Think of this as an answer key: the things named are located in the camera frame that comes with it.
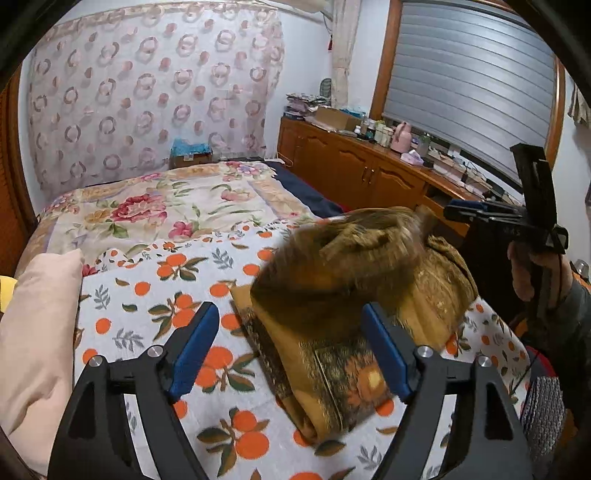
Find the person's right hand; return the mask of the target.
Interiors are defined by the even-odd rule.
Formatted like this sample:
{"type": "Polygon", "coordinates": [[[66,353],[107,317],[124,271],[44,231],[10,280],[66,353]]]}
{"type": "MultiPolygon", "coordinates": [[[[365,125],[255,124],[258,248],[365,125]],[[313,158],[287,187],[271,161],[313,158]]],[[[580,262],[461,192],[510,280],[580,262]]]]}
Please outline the person's right hand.
{"type": "Polygon", "coordinates": [[[538,297],[543,274],[549,274],[548,308],[559,306],[573,285],[568,258],[554,253],[534,253],[527,245],[511,242],[507,252],[511,262],[513,287],[520,300],[531,302],[538,297]]]}

